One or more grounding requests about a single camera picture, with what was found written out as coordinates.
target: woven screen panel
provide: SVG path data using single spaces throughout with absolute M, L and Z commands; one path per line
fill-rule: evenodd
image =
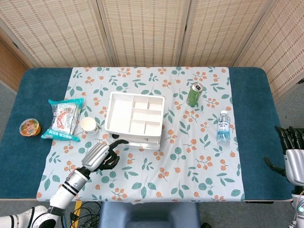
M 304 1 L 278 0 L 248 45 L 238 66 L 264 69 L 273 95 L 303 74 Z
M 181 66 L 232 66 L 268 0 L 198 0 L 189 19 Z
M 174 66 L 188 0 L 102 0 L 114 54 L 122 66 Z
M 89 0 L 1 0 L 0 18 L 42 67 L 110 65 Z

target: white cup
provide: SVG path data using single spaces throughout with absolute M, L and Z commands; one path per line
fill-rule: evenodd
M 96 134 L 98 132 L 98 126 L 92 117 L 85 117 L 80 121 L 81 128 L 89 134 Z

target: can lid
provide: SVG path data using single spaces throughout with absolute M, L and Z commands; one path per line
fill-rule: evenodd
M 192 89 L 196 92 L 201 92 L 201 91 L 203 91 L 203 85 L 199 82 L 193 83 Z

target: yellow cable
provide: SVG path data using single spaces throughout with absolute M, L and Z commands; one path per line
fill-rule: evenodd
M 80 216 L 80 207 L 81 207 L 81 204 L 82 202 L 81 201 L 76 201 L 76 204 L 75 204 L 75 210 L 76 213 L 75 215 L 77 215 L 78 217 Z M 72 222 L 72 227 L 73 228 L 78 228 L 78 220 L 76 220 L 75 222 Z

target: bottle label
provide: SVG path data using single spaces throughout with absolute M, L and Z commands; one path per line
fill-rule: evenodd
M 219 122 L 218 131 L 228 132 L 229 131 L 229 123 L 228 122 Z

